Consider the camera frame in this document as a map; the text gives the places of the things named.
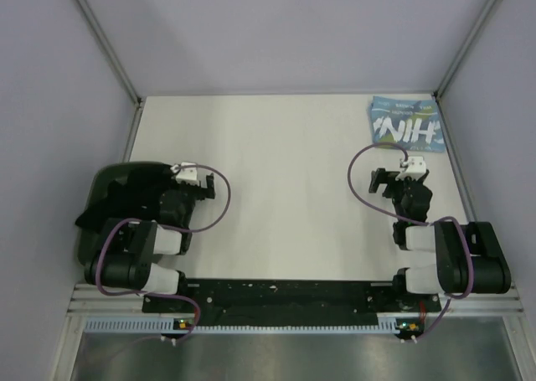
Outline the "black t-shirt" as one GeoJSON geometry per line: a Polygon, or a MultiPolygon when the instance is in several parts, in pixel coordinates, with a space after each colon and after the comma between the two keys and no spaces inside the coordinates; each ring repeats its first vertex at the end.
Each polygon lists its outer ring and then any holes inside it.
{"type": "Polygon", "coordinates": [[[110,181],[106,196],[91,203],[76,219],[79,228],[99,233],[108,219],[161,218],[160,197],[172,186],[171,167],[160,162],[134,162],[116,167],[126,174],[126,181],[110,181]]]}

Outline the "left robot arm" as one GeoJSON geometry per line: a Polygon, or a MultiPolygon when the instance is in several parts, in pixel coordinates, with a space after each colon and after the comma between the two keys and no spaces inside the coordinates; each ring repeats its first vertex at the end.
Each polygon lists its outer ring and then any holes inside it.
{"type": "Polygon", "coordinates": [[[184,309],[190,299],[180,285],[184,273],[163,269],[153,257],[188,252],[196,203],[215,198],[214,175],[205,180],[202,186],[163,174],[111,182],[107,195],[76,220],[97,234],[84,263],[85,280],[102,288],[160,293],[170,310],[184,309]]]}

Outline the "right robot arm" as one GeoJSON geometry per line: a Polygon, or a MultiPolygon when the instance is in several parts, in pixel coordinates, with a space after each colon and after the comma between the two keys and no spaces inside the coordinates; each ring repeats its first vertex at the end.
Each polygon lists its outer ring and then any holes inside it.
{"type": "MultiPolygon", "coordinates": [[[[376,193],[384,185],[382,196],[391,201],[397,215],[425,222],[433,197],[424,185],[426,176],[401,180],[398,175],[383,168],[372,171],[368,191],[376,193]]],[[[401,250],[435,256],[433,264],[397,272],[394,280],[400,283],[393,286],[390,297],[400,310],[412,309],[422,294],[464,293],[470,268],[473,269],[472,293],[504,294],[510,289],[511,272],[488,222],[469,222],[458,232],[450,220],[425,227],[399,219],[393,224],[393,238],[401,250]]]]}

